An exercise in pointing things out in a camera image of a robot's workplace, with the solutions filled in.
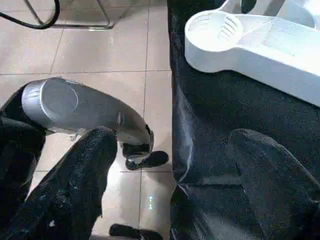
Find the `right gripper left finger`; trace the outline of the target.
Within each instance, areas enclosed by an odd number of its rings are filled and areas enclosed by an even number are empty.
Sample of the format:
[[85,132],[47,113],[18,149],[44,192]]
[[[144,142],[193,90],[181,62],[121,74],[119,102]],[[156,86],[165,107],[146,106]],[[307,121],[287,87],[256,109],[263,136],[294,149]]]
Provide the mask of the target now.
[[0,231],[2,240],[88,240],[102,214],[116,134],[86,132],[45,175]]

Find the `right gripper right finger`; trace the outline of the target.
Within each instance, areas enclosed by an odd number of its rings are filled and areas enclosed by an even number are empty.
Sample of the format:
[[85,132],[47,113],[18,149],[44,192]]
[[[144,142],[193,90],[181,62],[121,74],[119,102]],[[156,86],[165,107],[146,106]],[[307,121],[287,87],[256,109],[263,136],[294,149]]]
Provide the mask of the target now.
[[260,132],[236,129],[227,154],[266,239],[320,238],[320,183],[289,150]]

